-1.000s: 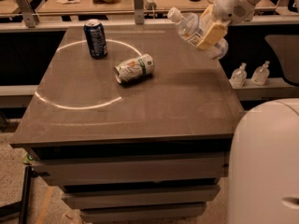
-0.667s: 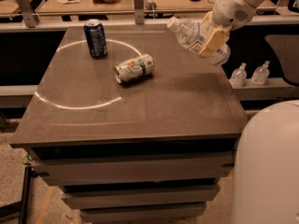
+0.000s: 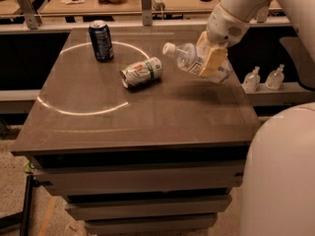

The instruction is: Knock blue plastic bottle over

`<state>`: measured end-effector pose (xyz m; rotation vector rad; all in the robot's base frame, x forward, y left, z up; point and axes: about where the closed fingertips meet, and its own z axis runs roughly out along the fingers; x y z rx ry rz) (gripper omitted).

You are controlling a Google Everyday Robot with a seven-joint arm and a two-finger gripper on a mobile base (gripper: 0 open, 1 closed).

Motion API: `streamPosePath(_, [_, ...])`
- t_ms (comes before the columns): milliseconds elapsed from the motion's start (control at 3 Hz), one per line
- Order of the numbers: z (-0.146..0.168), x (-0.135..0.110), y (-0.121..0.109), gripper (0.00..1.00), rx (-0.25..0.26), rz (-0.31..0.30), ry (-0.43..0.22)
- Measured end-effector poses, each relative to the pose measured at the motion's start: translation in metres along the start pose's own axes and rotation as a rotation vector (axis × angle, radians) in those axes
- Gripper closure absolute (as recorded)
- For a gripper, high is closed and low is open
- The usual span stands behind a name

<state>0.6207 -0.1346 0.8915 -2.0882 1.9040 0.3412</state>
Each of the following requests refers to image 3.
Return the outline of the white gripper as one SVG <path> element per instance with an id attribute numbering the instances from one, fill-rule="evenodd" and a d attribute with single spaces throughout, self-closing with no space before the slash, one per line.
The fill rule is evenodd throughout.
<path id="1" fill-rule="evenodd" d="M 209 78 L 227 57 L 227 49 L 213 44 L 237 44 L 249 30 L 249 24 L 239 21 L 221 5 L 217 5 L 210 14 L 206 31 L 203 31 L 196 47 L 204 55 L 204 62 L 199 76 Z"/>

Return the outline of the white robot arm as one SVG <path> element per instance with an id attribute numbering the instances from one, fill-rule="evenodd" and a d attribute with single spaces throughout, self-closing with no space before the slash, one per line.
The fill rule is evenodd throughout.
<path id="1" fill-rule="evenodd" d="M 200 36 L 212 46 L 240 41 L 228 29 L 247 30 L 272 0 L 220 0 Z M 303 46 L 315 55 L 315 0 L 277 0 Z M 315 236 L 315 103 L 286 109 L 256 133 L 247 153 L 240 236 Z"/>

